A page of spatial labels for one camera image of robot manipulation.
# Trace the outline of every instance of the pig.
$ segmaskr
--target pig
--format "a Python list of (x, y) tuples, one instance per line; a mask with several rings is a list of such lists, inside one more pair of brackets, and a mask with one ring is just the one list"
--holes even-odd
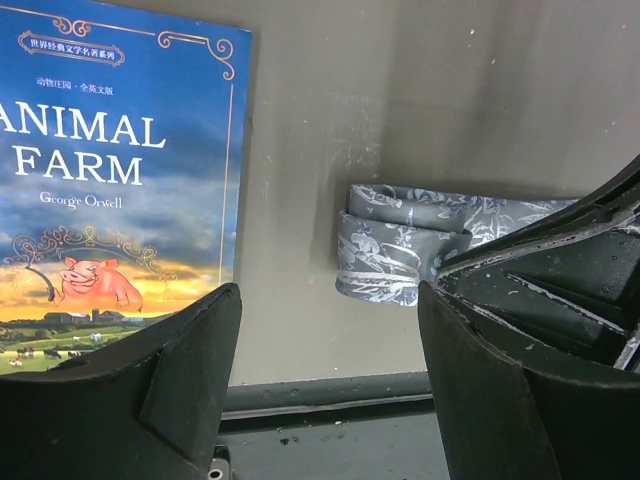
[(55, 289), (54, 305), (68, 312), (101, 310), (142, 310), (142, 295), (124, 275), (116, 270), (115, 258), (97, 262), (65, 258), (69, 266), (62, 270), (62, 292)]

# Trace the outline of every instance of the animal farm book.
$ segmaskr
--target animal farm book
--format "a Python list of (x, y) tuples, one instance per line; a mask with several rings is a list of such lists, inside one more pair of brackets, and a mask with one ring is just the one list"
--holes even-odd
[(232, 280), (251, 33), (0, 0), (0, 374)]

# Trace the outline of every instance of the blue floral fabric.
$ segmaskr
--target blue floral fabric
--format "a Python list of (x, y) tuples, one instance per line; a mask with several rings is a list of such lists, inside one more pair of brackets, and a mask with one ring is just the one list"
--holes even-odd
[(352, 185), (340, 212), (336, 289), (415, 306), (442, 262), (541, 220), (570, 200), (517, 201), (389, 185)]

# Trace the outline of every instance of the wall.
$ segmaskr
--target wall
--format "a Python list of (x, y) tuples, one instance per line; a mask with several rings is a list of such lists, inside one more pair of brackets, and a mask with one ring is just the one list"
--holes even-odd
[(335, 292), (351, 182), (573, 196), (640, 150), (640, 2), (118, 0), (255, 32), (233, 384), (425, 368)]

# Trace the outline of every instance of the black foam piece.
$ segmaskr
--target black foam piece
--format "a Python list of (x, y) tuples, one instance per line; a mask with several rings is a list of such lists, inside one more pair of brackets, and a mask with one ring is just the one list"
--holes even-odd
[(639, 265), (640, 156), (420, 286), (453, 480), (640, 478)]
[(206, 478), (241, 310), (225, 284), (47, 372), (0, 376), (0, 478)]
[(640, 377), (549, 347), (420, 285), (452, 480), (639, 478)]

